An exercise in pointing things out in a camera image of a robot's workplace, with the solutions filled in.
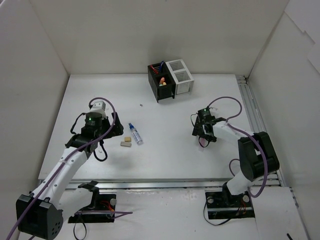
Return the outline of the orange highlighter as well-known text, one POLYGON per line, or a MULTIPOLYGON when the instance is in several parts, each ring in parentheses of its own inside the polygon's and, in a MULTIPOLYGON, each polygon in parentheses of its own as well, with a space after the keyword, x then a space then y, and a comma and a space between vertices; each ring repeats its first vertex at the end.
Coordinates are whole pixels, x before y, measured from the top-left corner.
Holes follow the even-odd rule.
POLYGON ((163 84, 165 82, 165 78, 164 77, 162 77, 161 79, 160 79, 160 84, 163 84))

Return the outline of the red gel pen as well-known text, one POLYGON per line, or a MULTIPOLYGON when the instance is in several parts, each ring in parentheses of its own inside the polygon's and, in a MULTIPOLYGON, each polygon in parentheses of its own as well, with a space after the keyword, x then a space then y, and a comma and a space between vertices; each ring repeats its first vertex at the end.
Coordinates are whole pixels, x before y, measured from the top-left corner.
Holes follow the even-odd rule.
POLYGON ((160 73, 160 66, 159 65, 151 65, 150 67, 155 75, 158 75, 160 73))

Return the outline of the blue gel pen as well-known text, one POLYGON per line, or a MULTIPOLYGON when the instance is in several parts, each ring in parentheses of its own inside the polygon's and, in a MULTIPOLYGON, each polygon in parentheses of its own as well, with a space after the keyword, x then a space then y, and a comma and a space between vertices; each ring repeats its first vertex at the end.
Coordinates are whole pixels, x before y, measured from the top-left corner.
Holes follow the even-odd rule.
POLYGON ((165 62, 161 61, 159 68, 158 68, 158 73, 160 74, 163 71, 163 66, 164 66, 165 62))

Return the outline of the pink highlighter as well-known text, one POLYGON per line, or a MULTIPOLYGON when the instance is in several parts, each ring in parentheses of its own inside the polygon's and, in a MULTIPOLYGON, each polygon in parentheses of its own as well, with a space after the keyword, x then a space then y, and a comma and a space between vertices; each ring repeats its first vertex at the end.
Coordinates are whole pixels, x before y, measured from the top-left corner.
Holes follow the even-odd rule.
POLYGON ((205 138, 200 137, 198 139, 198 142, 199 142, 199 150, 203 152, 205 147, 208 145, 208 141, 205 138))

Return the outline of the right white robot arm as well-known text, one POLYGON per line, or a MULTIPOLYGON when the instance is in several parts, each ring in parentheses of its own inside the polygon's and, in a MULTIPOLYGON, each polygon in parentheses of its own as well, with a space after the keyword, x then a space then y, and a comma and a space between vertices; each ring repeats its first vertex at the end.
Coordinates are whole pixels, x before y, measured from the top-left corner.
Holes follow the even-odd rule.
POLYGON ((245 192, 252 198, 259 197, 267 185, 268 175, 280 168, 270 136, 265 131, 237 128, 228 119, 216 118, 209 107, 196 113, 192 135, 208 144, 221 139, 238 149, 240 170, 222 187, 221 200, 227 206, 237 203, 239 195, 245 192))

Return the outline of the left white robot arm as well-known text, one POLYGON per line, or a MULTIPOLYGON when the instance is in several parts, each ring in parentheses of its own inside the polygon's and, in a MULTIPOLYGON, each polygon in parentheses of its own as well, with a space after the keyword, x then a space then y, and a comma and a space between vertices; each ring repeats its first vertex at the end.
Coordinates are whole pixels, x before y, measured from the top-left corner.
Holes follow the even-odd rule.
POLYGON ((95 182, 81 184, 71 195, 62 200, 66 187, 79 168, 95 154, 104 139, 123 134, 118 114, 112 112, 109 122, 99 112, 88 112, 80 134, 75 134, 65 145, 64 152, 46 179, 28 195, 22 194, 16 201, 16 227, 20 232, 53 240, 63 223, 80 209, 96 209, 100 204, 95 182))

